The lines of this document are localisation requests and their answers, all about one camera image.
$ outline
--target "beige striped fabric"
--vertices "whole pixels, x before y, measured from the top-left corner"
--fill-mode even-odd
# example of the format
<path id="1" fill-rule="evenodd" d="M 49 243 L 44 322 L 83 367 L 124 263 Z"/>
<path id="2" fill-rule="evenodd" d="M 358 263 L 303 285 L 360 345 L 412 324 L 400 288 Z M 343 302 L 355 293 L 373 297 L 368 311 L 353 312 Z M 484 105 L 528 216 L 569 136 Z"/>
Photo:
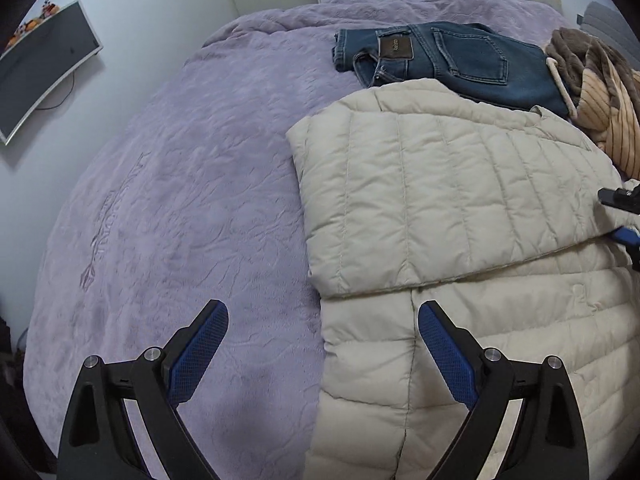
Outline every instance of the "beige striped fabric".
<path id="1" fill-rule="evenodd" d="M 577 106 L 575 123 L 588 134 L 613 163 L 631 178 L 640 178 L 640 124 L 626 87 L 613 63 L 609 69 L 620 108 L 610 105 L 607 85 L 589 68 L 582 73 L 582 91 Z M 633 71 L 634 81 L 640 86 L 640 73 Z"/>

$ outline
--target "denim fabric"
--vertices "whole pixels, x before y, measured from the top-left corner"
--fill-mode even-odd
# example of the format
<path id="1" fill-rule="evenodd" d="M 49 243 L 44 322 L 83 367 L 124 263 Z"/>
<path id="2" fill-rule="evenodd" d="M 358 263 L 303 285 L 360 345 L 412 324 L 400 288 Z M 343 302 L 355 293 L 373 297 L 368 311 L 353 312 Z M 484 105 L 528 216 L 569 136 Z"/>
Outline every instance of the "denim fabric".
<path id="1" fill-rule="evenodd" d="M 408 38 L 412 52 L 381 51 L 388 38 Z M 334 65 L 353 70 L 366 88 L 386 83 L 436 78 L 457 94 L 514 110 L 540 105 L 562 118 L 567 109 L 546 56 L 537 46 L 496 34 L 480 23 L 347 30 L 336 35 Z"/>

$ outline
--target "bed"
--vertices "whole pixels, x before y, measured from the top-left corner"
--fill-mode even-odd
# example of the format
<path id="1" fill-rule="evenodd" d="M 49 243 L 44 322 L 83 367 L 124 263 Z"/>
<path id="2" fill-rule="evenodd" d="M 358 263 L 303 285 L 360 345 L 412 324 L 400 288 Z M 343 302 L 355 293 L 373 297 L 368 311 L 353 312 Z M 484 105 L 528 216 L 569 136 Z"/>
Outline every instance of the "bed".
<path id="1" fill-rule="evenodd" d="M 338 0 L 243 16 L 104 146 L 50 234 L 30 325 L 26 392 L 54 452 L 87 355 L 135 358 L 216 298 L 228 335 L 178 411 L 221 478 L 302 476 L 324 351 L 285 133 L 360 89 L 332 65 L 339 28 L 436 20 L 535 44 L 569 26 L 519 0 Z"/>

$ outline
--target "television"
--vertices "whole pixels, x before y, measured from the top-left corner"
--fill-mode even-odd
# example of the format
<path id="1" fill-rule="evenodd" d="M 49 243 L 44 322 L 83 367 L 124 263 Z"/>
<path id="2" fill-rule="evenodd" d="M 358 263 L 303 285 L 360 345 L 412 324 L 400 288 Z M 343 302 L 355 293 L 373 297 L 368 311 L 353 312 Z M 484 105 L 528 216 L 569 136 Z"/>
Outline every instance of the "television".
<path id="1" fill-rule="evenodd" d="M 0 57 L 0 139 L 9 143 L 43 99 L 102 45 L 80 1 L 49 16 Z"/>

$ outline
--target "silver screw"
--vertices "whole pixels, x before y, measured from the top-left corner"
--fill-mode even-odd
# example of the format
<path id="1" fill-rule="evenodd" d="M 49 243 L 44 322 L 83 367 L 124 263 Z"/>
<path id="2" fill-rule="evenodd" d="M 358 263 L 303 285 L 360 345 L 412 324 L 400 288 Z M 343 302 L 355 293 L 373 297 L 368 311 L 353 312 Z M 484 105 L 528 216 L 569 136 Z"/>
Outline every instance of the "silver screw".
<path id="1" fill-rule="evenodd" d="M 554 370 L 559 370 L 562 368 L 562 360 L 555 355 L 552 355 L 546 362 L 551 366 Z"/>
<path id="2" fill-rule="evenodd" d="M 159 348 L 152 346 L 145 351 L 145 359 L 147 361 L 155 361 L 160 357 L 161 353 L 162 351 Z"/>
<path id="3" fill-rule="evenodd" d="M 86 368 L 93 368 L 97 364 L 98 364 L 97 355 L 90 355 L 87 359 L 84 360 L 84 366 Z"/>
<path id="4" fill-rule="evenodd" d="M 484 351 L 484 357 L 489 359 L 489 361 L 496 362 L 502 359 L 502 354 L 497 348 L 487 348 Z"/>

